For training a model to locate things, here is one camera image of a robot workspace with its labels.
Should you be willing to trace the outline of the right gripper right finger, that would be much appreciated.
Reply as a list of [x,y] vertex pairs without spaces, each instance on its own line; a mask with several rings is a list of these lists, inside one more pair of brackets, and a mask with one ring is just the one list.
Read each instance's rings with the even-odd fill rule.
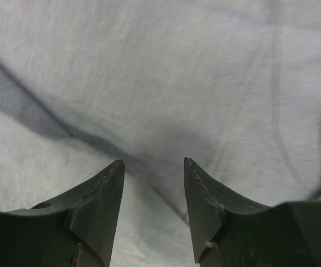
[[250,200],[184,160],[194,259],[200,266],[321,266],[321,201]]

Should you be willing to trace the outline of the grey long sleeve shirt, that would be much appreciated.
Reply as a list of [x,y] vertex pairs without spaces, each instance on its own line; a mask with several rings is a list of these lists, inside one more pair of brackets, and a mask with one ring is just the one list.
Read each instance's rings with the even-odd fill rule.
[[185,157],[321,199],[321,1],[0,1],[0,211],[122,159],[112,266],[193,266]]

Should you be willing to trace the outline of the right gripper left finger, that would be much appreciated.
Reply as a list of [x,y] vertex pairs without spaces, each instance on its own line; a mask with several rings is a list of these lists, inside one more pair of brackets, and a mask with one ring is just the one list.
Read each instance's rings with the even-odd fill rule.
[[0,266],[109,266],[125,164],[31,209],[0,212]]

